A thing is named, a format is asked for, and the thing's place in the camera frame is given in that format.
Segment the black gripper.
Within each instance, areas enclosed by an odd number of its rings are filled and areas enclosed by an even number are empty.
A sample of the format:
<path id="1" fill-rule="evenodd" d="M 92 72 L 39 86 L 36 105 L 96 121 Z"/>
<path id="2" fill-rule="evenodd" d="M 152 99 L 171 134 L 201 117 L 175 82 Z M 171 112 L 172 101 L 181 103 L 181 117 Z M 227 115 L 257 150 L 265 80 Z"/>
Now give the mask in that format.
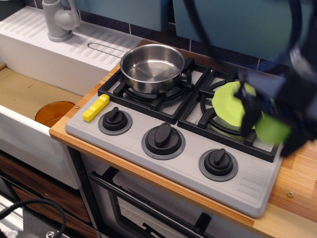
<path id="1" fill-rule="evenodd" d="M 285 77 L 258 72 L 239 73 L 241 87 L 235 97 L 242 101 L 245 114 L 240 126 L 248 135 L 262 113 L 291 127 L 283 143 L 281 157 L 287 157 L 317 137 L 317 75 L 290 71 Z"/>

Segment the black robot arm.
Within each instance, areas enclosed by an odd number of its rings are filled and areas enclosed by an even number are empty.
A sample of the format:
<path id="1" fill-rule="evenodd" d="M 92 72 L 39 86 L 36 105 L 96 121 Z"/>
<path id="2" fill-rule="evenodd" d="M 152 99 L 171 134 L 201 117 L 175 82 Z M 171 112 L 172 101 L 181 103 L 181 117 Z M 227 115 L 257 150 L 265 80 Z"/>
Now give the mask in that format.
<path id="1" fill-rule="evenodd" d="M 281 140 L 282 157 L 289 156 L 307 141 L 317 138 L 317 2 L 312 1 L 312 14 L 306 39 L 299 42 L 302 10 L 299 0 L 289 2 L 292 31 L 287 48 L 277 60 L 289 57 L 290 69 L 285 78 L 272 79 L 257 72 L 240 72 L 240 88 L 235 97 L 245 110 L 240 135 L 245 137 L 268 115 L 290 128 Z"/>

